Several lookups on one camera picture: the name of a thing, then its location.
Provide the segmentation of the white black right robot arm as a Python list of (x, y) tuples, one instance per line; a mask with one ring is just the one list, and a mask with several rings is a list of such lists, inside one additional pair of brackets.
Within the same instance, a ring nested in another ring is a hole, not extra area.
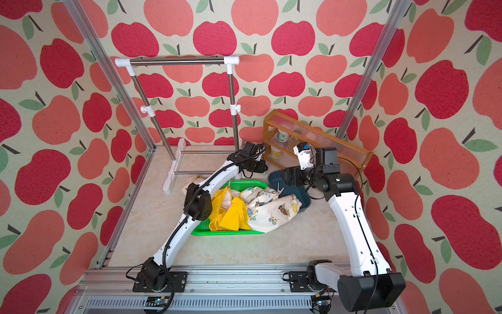
[(330, 260), (311, 261), (309, 288), (323, 293), (332, 288), (349, 312), (391, 307), (405, 290), (401, 273), (393, 272), (384, 258), (366, 219), (360, 189), (354, 176), (342, 173), (337, 149), (312, 149), (306, 142), (294, 147), (299, 166), (282, 171), (285, 184), (314, 188), (324, 195), (335, 213), (349, 252), (350, 270), (344, 272)]

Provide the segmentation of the yellow jacket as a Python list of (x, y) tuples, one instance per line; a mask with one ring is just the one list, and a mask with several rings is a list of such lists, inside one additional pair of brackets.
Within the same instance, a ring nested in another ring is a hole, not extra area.
[(251, 230), (248, 225), (248, 207), (239, 194), (225, 187), (216, 192), (211, 201), (213, 211), (209, 216), (212, 232)]

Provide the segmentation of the white clothespin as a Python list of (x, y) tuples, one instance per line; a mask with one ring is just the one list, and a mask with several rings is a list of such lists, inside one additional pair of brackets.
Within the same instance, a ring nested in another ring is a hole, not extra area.
[(283, 181), (278, 181), (277, 182), (277, 193), (279, 196), (282, 196), (284, 192), (285, 184)]

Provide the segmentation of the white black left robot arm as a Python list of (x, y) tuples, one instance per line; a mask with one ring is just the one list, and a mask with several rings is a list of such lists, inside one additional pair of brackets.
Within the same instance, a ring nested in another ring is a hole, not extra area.
[(162, 293), (165, 290), (175, 292), (175, 281), (169, 271), (188, 236), (213, 212), (213, 196), (246, 166), (254, 164), (266, 150), (265, 143), (247, 143), (243, 149), (231, 153), (208, 179), (200, 184), (192, 183), (188, 186), (183, 215), (170, 237), (154, 256), (140, 265), (141, 269), (135, 278), (126, 276), (134, 282), (133, 292)]

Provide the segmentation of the white dinosaur print jacket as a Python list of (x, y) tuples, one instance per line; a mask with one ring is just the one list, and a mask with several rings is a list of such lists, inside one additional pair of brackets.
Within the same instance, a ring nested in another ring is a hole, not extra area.
[(295, 218), (301, 205), (294, 195), (278, 196), (276, 200), (256, 208), (253, 215), (256, 220), (250, 221), (249, 225), (259, 231), (259, 234), (271, 232)]

